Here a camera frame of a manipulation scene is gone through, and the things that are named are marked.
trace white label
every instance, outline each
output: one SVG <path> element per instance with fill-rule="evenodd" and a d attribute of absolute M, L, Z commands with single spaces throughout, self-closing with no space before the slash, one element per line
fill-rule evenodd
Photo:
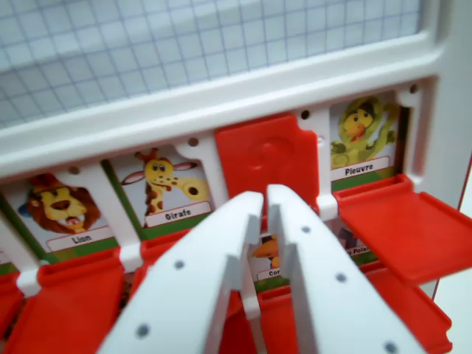
<path fill-rule="evenodd" d="M 211 212 L 212 208 L 209 202 L 202 201 L 201 203 L 183 206 L 172 210 L 166 210 L 159 214 L 149 215 L 146 217 L 147 227 L 162 225 L 164 223 L 172 223 L 173 221 L 191 218 L 201 214 Z"/>
<path fill-rule="evenodd" d="M 85 245 L 87 243 L 104 240 L 110 237 L 113 237 L 113 232 L 108 226 L 106 226 L 95 230 L 81 232 L 80 234 L 67 235 L 53 240 L 48 240 L 46 244 L 51 251 L 59 251 L 61 249 L 70 249 L 71 247 Z"/>
<path fill-rule="evenodd" d="M 369 251 L 370 251 L 369 247 L 367 247 L 365 245 L 362 245 L 362 246 L 359 246 L 359 247 L 353 247 L 351 249 L 348 249 L 347 253 L 350 256 L 356 256 L 357 254 L 366 253 L 366 252 L 369 252 Z"/>
<path fill-rule="evenodd" d="M 5 254 L 5 252 L 0 251 L 0 264 L 10 263 L 10 258 Z"/>
<path fill-rule="evenodd" d="M 273 278 L 279 275 L 280 275 L 280 268 L 269 269 L 268 271 L 261 271 L 260 273 L 257 273 L 257 280 Z"/>
<path fill-rule="evenodd" d="M 351 164 L 350 166 L 336 168 L 331 170 L 331 181 L 338 179 L 349 178 L 356 175 L 362 175 L 376 170 L 382 170 L 390 165 L 390 158 L 388 156 L 379 157 L 358 164 Z"/>

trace orange cartoon character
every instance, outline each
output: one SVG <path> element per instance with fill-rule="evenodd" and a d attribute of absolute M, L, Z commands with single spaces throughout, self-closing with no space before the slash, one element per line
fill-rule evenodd
<path fill-rule="evenodd" d="M 252 257 L 268 258 L 271 261 L 271 268 L 279 268 L 280 259 L 277 236 L 272 235 L 270 240 L 263 242 L 263 244 L 254 251 Z"/>
<path fill-rule="evenodd" d="M 179 188 L 187 198 L 204 201 L 209 196 L 208 183 L 199 178 L 178 177 L 174 171 L 190 170 L 197 167 L 195 162 L 173 164 L 165 157 L 158 157 L 158 149 L 152 149 L 148 155 L 137 152 L 135 157 L 144 162 L 143 171 L 137 171 L 125 177 L 122 185 L 135 183 L 146 178 L 146 214 L 159 214 L 164 211 L 164 193 L 172 187 Z"/>
<path fill-rule="evenodd" d="M 77 234 L 100 218 L 100 211 L 85 188 L 66 186 L 51 173 L 30 178 L 29 182 L 32 190 L 18 211 L 32 217 L 42 229 Z"/>

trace lion illustration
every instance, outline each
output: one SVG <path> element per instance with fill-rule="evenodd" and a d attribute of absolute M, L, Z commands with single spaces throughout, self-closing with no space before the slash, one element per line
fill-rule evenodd
<path fill-rule="evenodd" d="M 85 188 L 66 186 L 51 173 L 33 177 L 29 182 L 33 188 L 26 208 L 41 228 L 61 234 L 78 234 L 100 218 L 100 211 Z"/>

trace blue grid lines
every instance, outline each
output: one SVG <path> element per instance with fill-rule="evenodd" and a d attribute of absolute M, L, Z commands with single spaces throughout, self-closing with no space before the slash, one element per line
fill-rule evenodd
<path fill-rule="evenodd" d="M 420 0 L 0 0 L 0 128 L 418 31 Z"/>

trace cartoon giraffe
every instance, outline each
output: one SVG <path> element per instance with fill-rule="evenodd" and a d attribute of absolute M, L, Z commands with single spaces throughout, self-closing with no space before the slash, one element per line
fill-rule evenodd
<path fill-rule="evenodd" d="M 148 155 L 137 152 L 135 157 L 144 162 L 143 171 L 136 171 L 125 177 L 122 185 L 132 184 L 146 178 L 145 216 L 159 214 L 164 210 L 164 193 L 179 188 L 193 201 L 204 201 L 209 196 L 208 183 L 199 178 L 175 177 L 174 171 L 190 170 L 197 166 L 194 162 L 172 164 L 165 157 L 158 158 L 158 149 L 152 149 Z"/>

